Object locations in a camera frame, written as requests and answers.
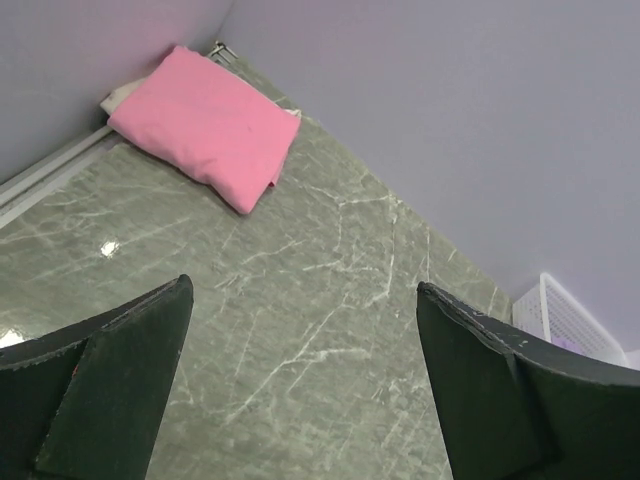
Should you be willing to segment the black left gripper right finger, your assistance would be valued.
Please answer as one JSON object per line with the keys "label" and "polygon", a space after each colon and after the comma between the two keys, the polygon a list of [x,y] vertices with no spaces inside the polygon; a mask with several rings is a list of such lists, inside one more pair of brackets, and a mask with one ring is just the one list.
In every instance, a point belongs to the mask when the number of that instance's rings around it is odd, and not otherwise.
{"label": "black left gripper right finger", "polygon": [[417,287],[417,325],[456,479],[636,479],[639,373]]}

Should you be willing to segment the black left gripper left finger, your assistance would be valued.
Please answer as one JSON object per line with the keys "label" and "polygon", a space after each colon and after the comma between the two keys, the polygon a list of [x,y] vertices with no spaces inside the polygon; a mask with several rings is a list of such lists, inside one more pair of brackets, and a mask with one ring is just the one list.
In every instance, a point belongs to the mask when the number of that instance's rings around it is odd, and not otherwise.
{"label": "black left gripper left finger", "polygon": [[145,478],[192,309],[181,275],[2,348],[2,478]]}

